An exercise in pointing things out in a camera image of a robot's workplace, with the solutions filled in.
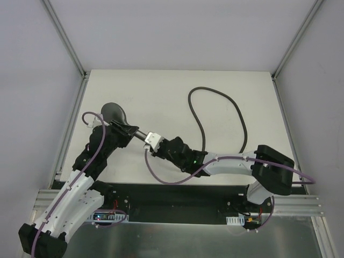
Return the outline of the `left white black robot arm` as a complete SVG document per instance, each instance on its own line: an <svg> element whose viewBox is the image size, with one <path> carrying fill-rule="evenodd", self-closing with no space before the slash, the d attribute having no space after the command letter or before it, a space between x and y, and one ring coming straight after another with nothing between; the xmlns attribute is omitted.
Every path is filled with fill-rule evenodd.
<svg viewBox="0 0 344 258"><path fill-rule="evenodd" d="M138 130L137 126L114 120L92 129L89 142L56 197L32 224L23 224L19 229L25 253L32 257L63 257L74 233L98 209L120 214L120 223L128 217L126 210L118 207L113 186L98 177L110 155L126 147Z"/></svg>

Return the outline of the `grey shower head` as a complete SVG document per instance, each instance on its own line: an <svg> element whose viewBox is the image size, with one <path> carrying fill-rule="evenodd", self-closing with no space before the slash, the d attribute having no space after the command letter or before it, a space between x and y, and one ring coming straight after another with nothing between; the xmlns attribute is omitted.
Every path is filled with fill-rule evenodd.
<svg viewBox="0 0 344 258"><path fill-rule="evenodd" d="M112 120L130 125L127 122L127 116L126 116L125 111L117 103L110 102L110 103L104 104L103 107L101 108L101 115L103 116L104 121L107 122L109 125ZM147 134L138 130L134 137L138 138L141 141L144 141L146 136Z"/></svg>

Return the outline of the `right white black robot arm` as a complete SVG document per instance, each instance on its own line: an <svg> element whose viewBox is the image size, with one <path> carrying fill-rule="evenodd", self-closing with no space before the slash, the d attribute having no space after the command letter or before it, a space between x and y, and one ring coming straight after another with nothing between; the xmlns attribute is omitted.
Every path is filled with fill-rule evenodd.
<svg viewBox="0 0 344 258"><path fill-rule="evenodd" d="M218 174L245 175L255 178L242 198L242 207L254 212L273 195L288 196L292 192L294 161L267 145L240 154L215 154L191 149L181 138L147 142L152 156L171 162L191 177Z"/></svg>

